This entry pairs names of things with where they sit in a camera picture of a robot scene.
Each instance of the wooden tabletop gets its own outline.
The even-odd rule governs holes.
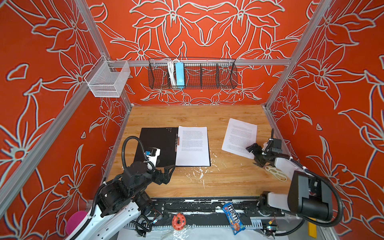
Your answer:
[[[290,181],[280,181],[253,164],[253,159],[221,150],[230,118],[256,124],[263,145],[271,126],[260,105],[249,106],[135,106],[129,116],[108,180],[122,173],[121,146],[129,136],[140,136],[142,127],[207,127],[211,167],[177,167],[167,185],[151,183],[150,197],[259,196],[263,191],[287,194]],[[133,162],[137,142],[126,146],[126,162]]]

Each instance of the white power cord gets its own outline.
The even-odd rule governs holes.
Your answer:
[[[174,60],[167,60],[167,65],[168,65],[168,73],[169,73],[169,78],[170,78],[170,83],[172,86],[177,86],[176,79],[174,77],[174,68],[175,68],[175,63],[180,62],[178,59]]]

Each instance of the white paper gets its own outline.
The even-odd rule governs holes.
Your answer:
[[[207,127],[179,126],[176,166],[210,166]]]
[[[253,153],[248,152],[245,148],[256,142],[256,134],[257,125],[230,118],[221,149],[253,159],[255,157]]]

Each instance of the yellow object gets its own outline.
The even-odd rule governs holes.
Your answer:
[[[317,238],[317,229],[316,225],[313,223],[308,222],[308,235],[313,238]]]

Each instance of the red wall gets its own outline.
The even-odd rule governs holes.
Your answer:
[[[289,58],[318,1],[106,1],[87,0],[114,60],[167,56]],[[228,90],[151,90],[144,67],[131,68],[132,103],[261,104],[283,66],[238,68],[239,86]]]
[[[339,191],[341,239],[384,238],[383,14],[382,1],[333,2],[271,109],[301,163]]]
[[[0,186],[100,57],[73,1],[0,7]],[[90,92],[0,220],[2,239],[61,239],[100,184],[127,109]]]

